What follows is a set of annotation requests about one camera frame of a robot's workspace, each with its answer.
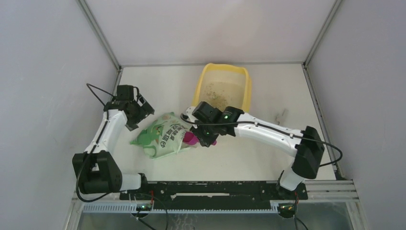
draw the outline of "yellow tray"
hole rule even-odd
[[[246,68],[207,64],[194,92],[192,106],[205,101],[223,111],[227,106],[249,111],[252,82]]]

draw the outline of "plastic bag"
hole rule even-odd
[[[188,150],[189,145],[182,141],[189,129],[190,125],[178,119],[173,112],[167,113],[142,130],[130,144],[142,146],[147,156],[158,159]]]

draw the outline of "white wall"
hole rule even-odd
[[[406,1],[344,1],[309,67],[370,228],[405,229]]]
[[[88,0],[122,65],[304,61],[334,0]]]
[[[102,118],[85,83],[110,91],[115,69],[73,0],[3,0],[0,18],[0,228],[61,229]]]

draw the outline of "gray panel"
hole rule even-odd
[[[116,71],[73,0],[2,0],[0,18],[0,228],[62,229],[102,119],[85,83],[111,91]]]
[[[351,230],[345,203],[299,204],[297,216],[312,230]],[[143,219],[156,229],[165,229],[165,214]],[[147,230],[128,214],[82,214],[78,230]],[[293,219],[277,214],[171,214],[172,230],[249,230],[294,229]]]
[[[345,1],[309,65],[371,229],[404,229],[406,1]]]

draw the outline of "purple object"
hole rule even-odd
[[[188,145],[195,145],[199,143],[199,139],[192,133],[192,132],[186,132],[185,136],[183,137],[183,142],[188,144]]]

